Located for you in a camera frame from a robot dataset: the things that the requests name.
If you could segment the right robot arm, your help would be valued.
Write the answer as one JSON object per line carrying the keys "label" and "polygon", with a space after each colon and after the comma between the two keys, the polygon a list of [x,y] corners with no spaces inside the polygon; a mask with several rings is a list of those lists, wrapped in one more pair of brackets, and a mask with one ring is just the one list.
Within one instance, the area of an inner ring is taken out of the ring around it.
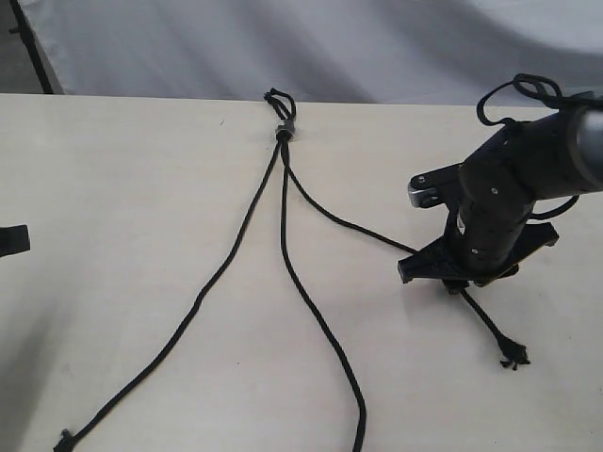
{"label": "right robot arm", "polygon": [[531,223],[535,203],[602,189],[602,111],[589,105],[501,128],[461,163],[424,172],[408,184],[411,204],[444,204],[441,237],[399,261],[414,279],[486,285],[559,236]]}

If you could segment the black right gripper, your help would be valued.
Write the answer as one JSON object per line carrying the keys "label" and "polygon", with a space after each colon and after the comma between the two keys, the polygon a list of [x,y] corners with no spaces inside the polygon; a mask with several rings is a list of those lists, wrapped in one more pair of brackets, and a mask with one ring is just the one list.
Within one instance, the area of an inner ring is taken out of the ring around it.
{"label": "black right gripper", "polygon": [[513,272],[559,235],[551,223],[527,224],[535,200],[521,189],[461,189],[442,242],[398,261],[403,283],[415,279],[488,283]]}

